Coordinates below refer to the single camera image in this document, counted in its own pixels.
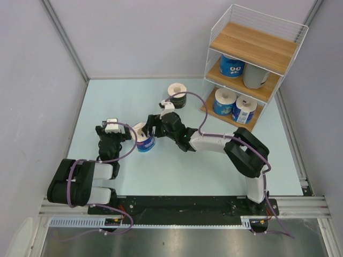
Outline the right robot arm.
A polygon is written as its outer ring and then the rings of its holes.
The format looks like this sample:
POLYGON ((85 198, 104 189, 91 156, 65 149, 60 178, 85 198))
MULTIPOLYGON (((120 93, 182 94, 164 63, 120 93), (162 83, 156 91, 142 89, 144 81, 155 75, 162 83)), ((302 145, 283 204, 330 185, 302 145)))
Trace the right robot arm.
POLYGON ((184 152, 206 150, 226 154, 245 177, 248 211, 259 215, 266 209, 269 201, 266 200, 265 174, 271 170, 267 160, 270 151, 249 130, 240 127, 232 135, 203 133, 200 129, 186 127, 180 116, 171 112, 163 116, 149 115, 138 134, 168 137, 184 152))

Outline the grey paper roll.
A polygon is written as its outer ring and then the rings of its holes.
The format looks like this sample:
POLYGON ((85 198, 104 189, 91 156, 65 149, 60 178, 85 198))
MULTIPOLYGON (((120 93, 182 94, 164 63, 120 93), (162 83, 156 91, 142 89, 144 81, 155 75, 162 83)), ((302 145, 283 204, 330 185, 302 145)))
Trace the grey paper roll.
POLYGON ((246 64, 243 71, 243 83, 247 88, 259 89, 264 86, 269 75, 270 71, 246 64))

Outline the blue monster paper roll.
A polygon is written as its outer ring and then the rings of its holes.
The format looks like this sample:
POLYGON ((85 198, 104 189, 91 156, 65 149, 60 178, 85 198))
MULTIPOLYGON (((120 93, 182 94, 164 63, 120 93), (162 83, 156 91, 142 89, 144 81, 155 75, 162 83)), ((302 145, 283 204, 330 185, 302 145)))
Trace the blue monster paper roll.
POLYGON ((222 54, 220 58, 220 73, 229 78, 237 78, 242 75, 245 62, 222 54))

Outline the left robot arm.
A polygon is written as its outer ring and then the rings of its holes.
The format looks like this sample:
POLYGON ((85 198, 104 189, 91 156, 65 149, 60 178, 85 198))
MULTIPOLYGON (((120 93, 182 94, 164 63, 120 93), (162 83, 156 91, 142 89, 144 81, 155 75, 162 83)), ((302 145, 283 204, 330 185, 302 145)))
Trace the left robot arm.
POLYGON ((47 200, 70 207, 99 205, 107 214, 118 209, 116 191, 111 188, 93 185, 96 180, 112 180, 119 173, 119 160, 122 143, 135 139, 136 135, 129 125, 117 119, 108 119, 96 126, 99 136, 99 153, 96 160, 74 160, 64 158, 48 187, 47 200))

